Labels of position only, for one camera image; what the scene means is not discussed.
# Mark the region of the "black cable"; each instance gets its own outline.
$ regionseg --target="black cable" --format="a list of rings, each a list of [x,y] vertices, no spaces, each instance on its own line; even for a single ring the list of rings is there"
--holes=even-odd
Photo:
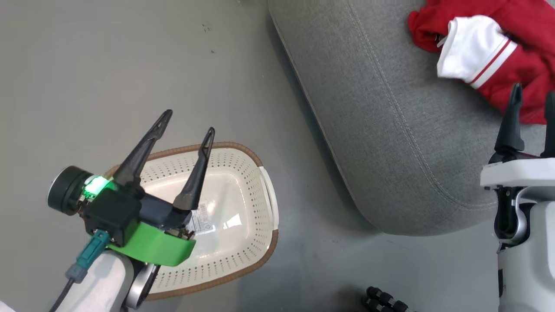
[[[60,293],[60,296],[58,297],[58,299],[56,299],[56,302],[54,303],[54,305],[52,305],[52,307],[50,308],[50,310],[48,310],[48,312],[55,312],[56,310],[58,310],[58,307],[60,307],[60,305],[62,304],[62,301],[64,301],[65,296],[67,296],[69,289],[71,288],[71,286],[73,286],[73,283],[75,283],[74,279],[68,280],[68,283],[65,285],[64,289]]]

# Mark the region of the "teal connector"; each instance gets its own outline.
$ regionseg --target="teal connector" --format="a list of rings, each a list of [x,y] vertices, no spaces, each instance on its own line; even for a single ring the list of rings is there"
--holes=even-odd
[[[102,230],[97,230],[90,238],[89,243],[77,256],[77,261],[66,271],[65,277],[73,279],[79,284],[87,276],[87,271],[93,262],[100,256],[110,243],[110,235]]]

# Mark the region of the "red and white garment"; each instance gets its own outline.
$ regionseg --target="red and white garment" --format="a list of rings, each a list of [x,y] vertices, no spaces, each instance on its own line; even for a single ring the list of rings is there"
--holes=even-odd
[[[502,112],[522,83],[521,122],[546,123],[545,98],[555,89],[555,9],[547,2],[428,0],[408,21],[417,46],[441,51],[439,77],[463,80]]]

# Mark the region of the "green mount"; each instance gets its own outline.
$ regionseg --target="green mount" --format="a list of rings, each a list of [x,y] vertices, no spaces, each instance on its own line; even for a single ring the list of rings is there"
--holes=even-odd
[[[139,223],[124,247],[108,248],[145,263],[177,266],[191,256],[196,240],[185,240],[165,234],[146,223]]]

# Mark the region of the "black camera lens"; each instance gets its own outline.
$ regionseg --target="black camera lens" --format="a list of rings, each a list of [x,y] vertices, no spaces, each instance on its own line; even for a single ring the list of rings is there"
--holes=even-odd
[[[48,206],[66,215],[74,215],[79,209],[78,200],[85,181],[92,175],[75,166],[63,169],[50,186]]]

